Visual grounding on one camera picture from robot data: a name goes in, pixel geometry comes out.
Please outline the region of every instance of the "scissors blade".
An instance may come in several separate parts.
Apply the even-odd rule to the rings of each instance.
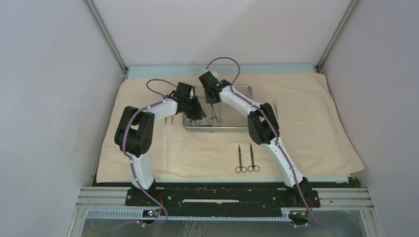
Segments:
[[[253,159],[253,148],[251,147],[251,144],[250,144],[250,157]]]

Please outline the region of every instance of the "stainless steel tray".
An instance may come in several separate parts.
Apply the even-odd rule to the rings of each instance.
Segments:
[[[253,100],[253,91],[250,86],[234,86],[239,92]],[[233,107],[225,104],[214,104],[214,110],[211,105],[205,101],[204,88],[195,86],[195,95],[198,97],[206,118],[202,120],[190,121],[186,115],[183,115],[183,126],[188,132],[247,132],[248,120]]]

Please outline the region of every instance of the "beige cloth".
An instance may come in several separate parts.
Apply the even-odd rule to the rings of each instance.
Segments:
[[[231,81],[234,76],[224,76]],[[177,84],[182,81],[200,85],[197,77],[164,78]],[[114,143],[121,114],[128,105],[144,107],[160,100],[147,90],[146,79],[130,79],[122,83],[102,147],[97,182],[132,179],[128,159]],[[284,145],[294,163],[306,177],[346,176],[364,169],[352,148],[335,104],[329,94],[326,78],[320,74],[245,75],[237,85],[253,88],[254,100],[272,103],[276,100],[278,122]],[[163,82],[150,86],[169,94],[173,87]],[[259,172],[237,174],[238,145],[241,145],[243,165],[251,164],[251,139],[247,133],[195,133],[182,126],[182,115],[173,125],[164,120],[155,124],[150,165],[156,179],[171,180],[231,180],[279,178],[280,171],[268,152],[253,143],[254,162]]]

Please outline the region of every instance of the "gray wall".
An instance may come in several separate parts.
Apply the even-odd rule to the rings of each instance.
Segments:
[[[419,1],[362,0],[323,73],[388,237],[418,236]]]
[[[0,236],[64,236],[122,73],[82,0],[0,3]]]

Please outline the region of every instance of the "metal post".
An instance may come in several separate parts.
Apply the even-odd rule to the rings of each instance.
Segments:
[[[349,4],[348,8],[345,11],[345,14],[343,15],[342,19],[340,20],[335,32],[333,33],[332,38],[330,39],[328,45],[326,46],[325,51],[323,52],[322,57],[319,60],[319,63],[317,63],[317,71],[321,73],[323,66],[326,63],[327,58],[329,57],[334,45],[336,44],[337,40],[339,39],[339,36],[342,34],[343,29],[345,28],[346,24],[348,23],[349,18],[352,16],[352,14],[355,11],[356,6],[358,5],[360,0],[352,0]]]
[[[99,14],[99,11],[97,10],[96,5],[94,4],[93,0],[84,0],[86,7],[88,8],[89,12],[91,13],[94,21],[96,22],[97,27],[99,28],[102,36],[104,37],[106,43],[108,44],[110,50],[114,54],[122,73],[126,74],[127,67],[122,60],[121,54],[119,53],[114,41],[112,40],[111,35],[109,34],[108,29],[106,28],[105,23],[103,22],[102,17]]]

